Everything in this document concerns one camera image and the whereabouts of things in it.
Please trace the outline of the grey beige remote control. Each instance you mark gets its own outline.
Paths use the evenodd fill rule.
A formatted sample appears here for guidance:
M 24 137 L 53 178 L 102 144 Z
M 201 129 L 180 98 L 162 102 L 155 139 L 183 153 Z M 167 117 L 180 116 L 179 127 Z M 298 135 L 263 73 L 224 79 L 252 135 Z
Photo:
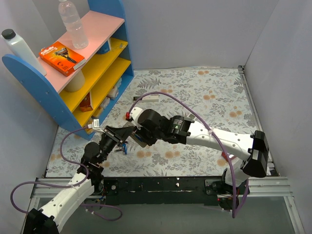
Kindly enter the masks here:
M 136 127 L 131 122 L 126 122 L 123 127 Z M 142 139 L 135 133 L 136 129 L 133 130 L 133 132 L 130 134 L 130 137 L 141 147 L 145 148 L 147 146 L 147 143 L 143 142 Z

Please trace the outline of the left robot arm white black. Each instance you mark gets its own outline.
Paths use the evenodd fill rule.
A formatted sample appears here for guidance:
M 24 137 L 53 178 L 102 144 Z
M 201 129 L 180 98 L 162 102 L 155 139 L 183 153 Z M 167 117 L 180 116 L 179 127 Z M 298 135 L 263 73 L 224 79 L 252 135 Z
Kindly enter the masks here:
M 98 195 L 104 188 L 103 168 L 111 151 L 136 129 L 105 127 L 99 143 L 90 142 L 84 148 L 80 167 L 70 182 L 40 209 L 33 208 L 26 216 L 24 234 L 58 234 L 74 211 L 90 195 Z

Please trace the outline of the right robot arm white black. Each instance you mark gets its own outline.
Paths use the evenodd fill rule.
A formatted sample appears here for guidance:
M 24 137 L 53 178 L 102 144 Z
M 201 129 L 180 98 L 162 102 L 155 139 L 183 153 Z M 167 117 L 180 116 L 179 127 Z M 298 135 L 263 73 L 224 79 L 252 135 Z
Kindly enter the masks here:
M 228 168 L 220 187 L 227 194 L 233 193 L 250 177 L 264 178 L 267 175 L 268 143 L 265 133 L 256 130 L 253 134 L 237 134 L 220 129 L 208 130 L 195 120 L 183 116 L 166 118 L 158 112 L 135 107 L 129 114 L 137 127 L 139 140 L 151 146 L 157 140 L 170 144 L 198 145 L 220 150 L 239 160 Z

